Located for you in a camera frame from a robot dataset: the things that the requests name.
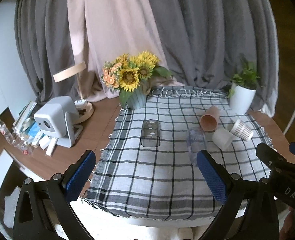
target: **screw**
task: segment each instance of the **screw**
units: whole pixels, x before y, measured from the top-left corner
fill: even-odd
[[[56,174],[54,174],[53,179],[54,179],[54,180],[58,180],[58,179],[60,179],[61,177],[62,177],[62,175],[61,175],[60,173],[56,173]]]
[[[27,178],[27,179],[24,180],[24,183],[27,185],[27,184],[30,184],[31,181],[32,180],[30,178]]]
[[[269,181],[267,178],[262,178],[261,181],[264,183],[264,184],[267,184]]]
[[[238,180],[240,178],[239,174],[232,173],[231,174],[232,179]]]

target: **gray and white checkered cloth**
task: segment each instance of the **gray and white checkered cloth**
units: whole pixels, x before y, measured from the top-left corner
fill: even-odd
[[[186,132],[199,125],[205,110],[220,110],[218,127],[230,129],[241,118],[254,131],[249,142],[235,137],[226,151],[212,142],[206,132],[208,152],[229,173],[258,181],[270,169],[255,154],[256,146],[272,145],[264,130],[250,115],[237,116],[226,94],[193,87],[156,88],[142,109],[122,110],[109,145],[103,152],[92,179],[86,201],[114,215],[161,220],[192,220],[215,216],[216,202],[200,170],[191,165]],[[144,120],[159,120],[161,145],[140,145]]]

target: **pink cup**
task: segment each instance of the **pink cup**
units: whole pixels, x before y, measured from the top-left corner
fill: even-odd
[[[211,106],[200,118],[200,126],[205,132],[214,131],[218,126],[220,111],[216,106]]]

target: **clear plastic bottle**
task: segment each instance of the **clear plastic bottle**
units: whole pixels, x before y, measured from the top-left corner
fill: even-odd
[[[9,129],[6,127],[6,124],[0,119],[0,133],[4,136],[4,138],[7,140],[9,144],[14,143],[14,137],[9,131]]]
[[[187,131],[186,135],[189,158],[193,166],[197,164],[197,154],[201,150],[206,150],[207,141],[201,127],[193,127]]]
[[[30,155],[34,148],[28,141],[28,135],[26,134],[15,134],[13,146],[19,149],[23,154]]]

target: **blue vase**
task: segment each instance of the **blue vase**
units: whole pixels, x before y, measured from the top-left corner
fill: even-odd
[[[145,106],[146,95],[143,93],[140,86],[137,89],[134,89],[126,103],[128,104],[128,107],[132,109],[140,109]]]

